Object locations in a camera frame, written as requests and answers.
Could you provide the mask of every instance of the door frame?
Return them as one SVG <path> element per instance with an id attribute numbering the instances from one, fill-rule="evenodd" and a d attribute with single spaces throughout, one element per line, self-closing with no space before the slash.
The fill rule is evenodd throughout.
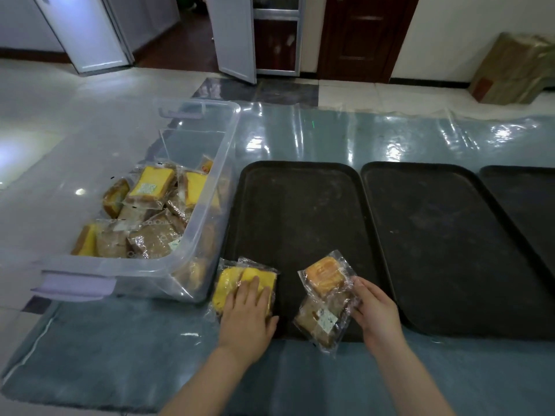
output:
<path id="1" fill-rule="evenodd" d="M 334 4 L 336 0 L 330 1 L 326 0 L 326 10 L 323 17 L 323 28 L 322 28 L 322 38 L 320 41 L 320 52 L 318 55 L 318 67 L 317 67 L 317 77 L 318 79 L 323 79 L 323 58 L 326 58 L 329 54 L 330 49 L 330 40 L 333 34 L 333 26 L 331 25 L 331 18 L 334 14 Z M 419 0 L 407 0 L 405 10 L 403 11 L 403 15 L 401 21 L 399 22 L 399 28 L 391 45 L 391 50 L 387 55 L 387 59 L 385 61 L 384 68 L 382 69 L 381 75 L 377 81 L 370 81 L 369 83 L 388 83 L 391 75 L 393 73 L 393 69 L 395 67 L 395 63 L 397 62 L 397 57 L 399 57 L 399 53 L 401 52 L 401 47 L 403 46 L 403 42 L 405 41 L 405 37 L 408 32 L 408 27 L 411 24 L 412 17 L 415 13 L 416 6 L 418 5 Z"/>

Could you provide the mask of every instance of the open door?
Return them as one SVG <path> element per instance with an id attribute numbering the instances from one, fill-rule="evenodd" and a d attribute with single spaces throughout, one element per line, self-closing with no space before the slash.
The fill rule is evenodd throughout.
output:
<path id="1" fill-rule="evenodd" d="M 256 84 L 253 0 L 208 0 L 218 68 Z"/>

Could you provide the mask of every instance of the white door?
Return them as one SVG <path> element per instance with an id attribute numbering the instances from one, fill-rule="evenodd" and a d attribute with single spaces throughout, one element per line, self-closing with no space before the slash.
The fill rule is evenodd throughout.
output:
<path id="1" fill-rule="evenodd" d="M 79 73 L 128 65 L 101 0 L 35 0 Z"/>
<path id="2" fill-rule="evenodd" d="M 253 0 L 208 0 L 218 68 L 256 84 Z"/>

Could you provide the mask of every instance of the door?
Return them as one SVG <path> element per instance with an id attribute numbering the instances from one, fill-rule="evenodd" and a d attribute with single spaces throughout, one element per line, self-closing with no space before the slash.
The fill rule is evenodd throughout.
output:
<path id="1" fill-rule="evenodd" d="M 256 84 L 253 0 L 208 0 L 218 68 Z"/>
<path id="2" fill-rule="evenodd" d="M 387 82 L 418 0 L 328 0 L 321 79 Z"/>
<path id="3" fill-rule="evenodd" d="M 35 0 L 78 73 L 129 65 L 101 0 Z"/>

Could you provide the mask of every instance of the yellow bread slice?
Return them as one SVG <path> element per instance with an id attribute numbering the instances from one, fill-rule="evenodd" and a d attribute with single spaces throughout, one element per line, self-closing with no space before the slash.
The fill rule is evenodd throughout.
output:
<path id="1" fill-rule="evenodd" d="M 129 192 L 129 184 L 125 178 L 121 178 L 113 186 L 108 188 L 102 198 L 102 206 L 113 219 L 117 218 L 123 206 L 123 199 Z"/>
<path id="2" fill-rule="evenodd" d="M 147 166 L 128 198 L 136 201 L 161 201 L 174 176 L 173 169 Z"/>
<path id="3" fill-rule="evenodd" d="M 225 299 L 237 287 L 241 273 L 244 270 L 245 267 L 228 267 L 222 270 L 216 290 L 212 296 L 212 306 L 216 313 L 221 314 L 224 312 Z"/>
<path id="4" fill-rule="evenodd" d="M 265 287 L 270 288 L 270 292 L 272 292 L 274 290 L 274 285 L 276 283 L 276 278 L 277 275 L 274 272 L 271 271 L 263 271 L 263 270 L 258 270 L 257 268 L 253 268 L 253 267 L 247 267 L 245 269 L 245 271 L 243 272 L 243 275 L 241 276 L 241 282 L 250 282 L 251 280 L 253 280 L 255 278 L 255 276 L 258 276 L 259 282 L 258 282 L 258 294 L 260 295 L 262 293 L 262 290 Z M 271 310 L 271 297 L 270 300 L 268 301 L 268 310 L 267 310 L 267 314 L 270 314 L 270 310 Z"/>
<path id="5" fill-rule="evenodd" d="M 98 257 L 97 234 L 95 225 L 93 223 L 86 224 L 83 227 L 71 254 Z"/>
<path id="6" fill-rule="evenodd" d="M 187 189 L 185 194 L 185 206 L 194 206 L 199 202 L 200 194 L 203 192 L 204 184 L 208 175 L 199 174 L 198 172 L 186 172 L 185 178 Z M 217 194 L 212 198 L 212 206 L 220 207 Z"/>

